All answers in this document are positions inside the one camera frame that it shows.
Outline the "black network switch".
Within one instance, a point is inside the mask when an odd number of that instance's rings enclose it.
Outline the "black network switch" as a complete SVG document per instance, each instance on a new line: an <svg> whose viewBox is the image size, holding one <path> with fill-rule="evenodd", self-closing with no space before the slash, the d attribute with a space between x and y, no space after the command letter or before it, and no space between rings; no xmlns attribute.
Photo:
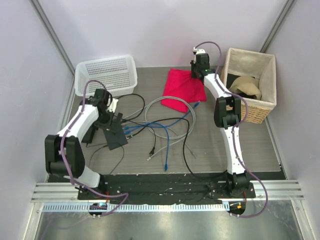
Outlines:
<svg viewBox="0 0 320 240"><path fill-rule="evenodd" d="M128 144L128 140L121 125L115 125L111 130L104 129L103 134L110 151Z"/></svg>

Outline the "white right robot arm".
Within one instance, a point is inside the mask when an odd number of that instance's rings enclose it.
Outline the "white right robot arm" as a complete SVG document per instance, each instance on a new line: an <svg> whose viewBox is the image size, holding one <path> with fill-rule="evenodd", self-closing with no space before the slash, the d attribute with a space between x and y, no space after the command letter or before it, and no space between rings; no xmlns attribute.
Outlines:
<svg viewBox="0 0 320 240"><path fill-rule="evenodd" d="M210 57L205 50L195 48L193 54L191 75L200 80L215 99L213 120L222 134L227 156L226 193L233 198L241 197L250 185L239 137L241 99L234 96L210 68Z"/></svg>

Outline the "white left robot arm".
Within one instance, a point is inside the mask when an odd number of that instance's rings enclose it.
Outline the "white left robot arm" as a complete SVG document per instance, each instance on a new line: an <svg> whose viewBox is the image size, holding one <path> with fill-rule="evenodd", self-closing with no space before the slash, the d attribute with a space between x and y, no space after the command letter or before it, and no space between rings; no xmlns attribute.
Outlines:
<svg viewBox="0 0 320 240"><path fill-rule="evenodd" d="M89 194L97 200L106 195L105 179L86 166L81 142L86 135L102 129L109 150L128 144L121 125L122 114L115 114L117 103L118 99L107 90L96 89L60 132L44 140L46 172L89 187Z"/></svg>

